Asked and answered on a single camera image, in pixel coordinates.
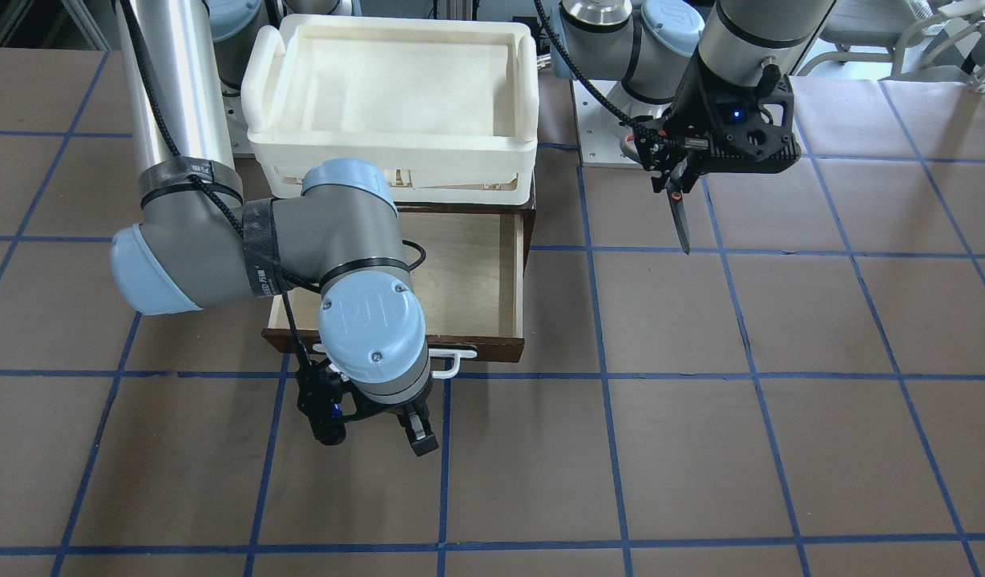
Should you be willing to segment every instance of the white plastic container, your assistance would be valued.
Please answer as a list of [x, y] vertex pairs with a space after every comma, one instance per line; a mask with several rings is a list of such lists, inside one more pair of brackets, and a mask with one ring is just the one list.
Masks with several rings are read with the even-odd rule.
[[397, 201], [528, 200], [539, 85], [520, 23], [287, 16], [258, 33], [242, 99], [276, 196], [349, 156], [381, 168]]

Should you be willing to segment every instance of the chair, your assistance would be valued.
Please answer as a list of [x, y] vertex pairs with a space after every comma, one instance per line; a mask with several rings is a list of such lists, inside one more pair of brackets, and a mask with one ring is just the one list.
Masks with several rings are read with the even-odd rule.
[[[953, 65], [931, 66], [931, 63], [945, 51], [963, 38], [973, 33], [979, 33], [980, 38], [973, 45], [962, 66]], [[955, 36], [938, 44], [920, 62], [920, 67], [912, 72], [888, 76], [884, 80], [906, 80], [914, 82], [962, 82], [969, 85], [974, 92], [985, 91], [985, 19], [973, 22]]]
[[[967, 21], [983, 18], [985, 0], [931, 0], [936, 7], [929, 18], [921, 18], [907, 0], [840, 0], [819, 34], [837, 47], [807, 62], [797, 73], [805, 76], [819, 63], [880, 62], [891, 63], [891, 75], [902, 73], [906, 48], [923, 40], [923, 30], [954, 18]], [[881, 52], [853, 52], [852, 46], [884, 48]]]

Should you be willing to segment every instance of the tiled surface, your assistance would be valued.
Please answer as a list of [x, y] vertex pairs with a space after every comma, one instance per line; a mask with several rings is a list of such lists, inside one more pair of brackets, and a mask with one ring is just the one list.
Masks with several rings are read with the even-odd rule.
[[709, 176], [684, 256], [646, 176], [579, 171], [540, 74], [526, 354], [438, 383], [448, 450], [418, 459], [391, 416], [313, 441], [268, 303], [123, 302], [119, 74], [0, 50], [0, 575], [985, 576], [985, 114], [957, 87], [797, 79], [821, 158]]
[[970, 574], [966, 552], [958, 543], [813, 545], [809, 548], [809, 567], [816, 577]]
[[613, 577], [624, 574], [616, 549], [572, 551], [453, 551], [446, 577]]
[[763, 390], [804, 535], [951, 532], [898, 383], [792, 379]]

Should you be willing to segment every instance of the grid pattern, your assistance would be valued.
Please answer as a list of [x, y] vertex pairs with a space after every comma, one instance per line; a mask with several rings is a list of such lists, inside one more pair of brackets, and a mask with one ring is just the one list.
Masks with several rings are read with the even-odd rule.
[[[0, 485], [0, 574], [985, 575], [985, 244], [970, 244], [982, 230], [957, 218], [971, 211], [946, 190], [957, 186], [951, 169], [979, 169], [985, 202], [985, 123], [970, 128], [984, 142], [979, 157], [927, 157], [910, 132], [916, 111], [902, 109], [910, 88], [867, 84], [880, 99], [854, 106], [891, 118], [912, 155], [850, 154], [851, 138], [839, 150], [829, 146], [838, 128], [804, 112], [796, 169], [815, 183], [822, 213], [758, 197], [785, 218], [832, 226], [841, 246], [742, 238], [725, 215], [756, 218], [738, 204], [738, 192], [753, 192], [744, 187], [804, 193], [789, 180], [711, 176], [701, 186], [709, 230], [692, 231], [698, 244], [684, 256], [676, 238], [597, 218], [616, 202], [669, 226], [664, 202], [620, 197], [632, 172], [580, 167], [569, 88], [543, 77], [527, 354], [520, 365], [469, 364], [437, 387], [441, 457], [415, 460], [397, 425], [376, 420], [350, 431], [360, 442], [313, 446], [286, 394], [289, 358], [253, 328], [260, 306], [161, 321], [128, 311], [105, 274], [89, 280], [93, 304], [68, 291], [75, 264], [92, 263], [91, 275], [107, 267], [110, 233], [91, 234], [87, 220], [127, 226], [135, 202], [98, 201], [98, 213], [74, 220], [57, 208], [55, 195], [70, 194], [59, 190], [64, 172], [96, 169], [72, 161], [77, 143], [131, 146], [128, 127], [79, 130], [91, 118], [110, 126], [97, 114], [125, 99], [103, 88], [118, 85], [117, 54], [57, 54], [0, 49], [0, 110], [14, 114], [0, 114], [0, 147], [52, 145], [17, 159], [42, 171], [38, 182], [0, 176], [30, 200], [15, 208], [0, 198], [0, 453], [20, 453], [0, 455], [0, 483], [51, 495], [33, 510], [20, 502], [26, 493]], [[5, 103], [60, 85], [71, 92], [31, 116]], [[797, 83], [800, 99], [811, 87]], [[938, 211], [917, 222], [947, 219], [961, 251], [854, 249], [859, 208], [840, 191], [844, 163], [850, 174], [917, 168]], [[125, 171], [119, 178], [131, 178]], [[240, 172], [248, 190], [262, 185], [253, 164]], [[53, 212], [30, 234], [41, 211]], [[917, 310], [940, 303], [896, 279], [959, 298]], [[788, 293], [802, 302], [774, 305], [779, 286], [793, 284], [803, 284]], [[99, 336], [81, 332], [90, 314]], [[41, 321], [42, 335], [27, 335], [27, 322]], [[809, 324], [821, 328], [802, 332]], [[236, 328], [250, 336], [229, 343]], [[54, 421], [59, 408], [75, 422]], [[861, 449], [867, 442], [886, 453]], [[46, 464], [55, 468], [34, 464], [41, 452], [59, 458]], [[19, 471], [53, 474], [32, 486]]]

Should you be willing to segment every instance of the drawer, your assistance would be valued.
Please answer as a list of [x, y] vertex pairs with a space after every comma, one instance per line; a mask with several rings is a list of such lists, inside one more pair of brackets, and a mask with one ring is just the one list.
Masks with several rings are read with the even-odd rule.
[[[425, 309], [431, 348], [474, 350], [476, 361], [517, 362], [524, 349], [524, 220], [502, 213], [401, 212], [406, 240], [427, 252], [411, 273]], [[407, 258], [415, 255], [407, 249]], [[321, 296], [289, 293], [297, 328], [313, 350]], [[280, 352], [292, 352], [282, 300], [272, 303], [262, 336]]]

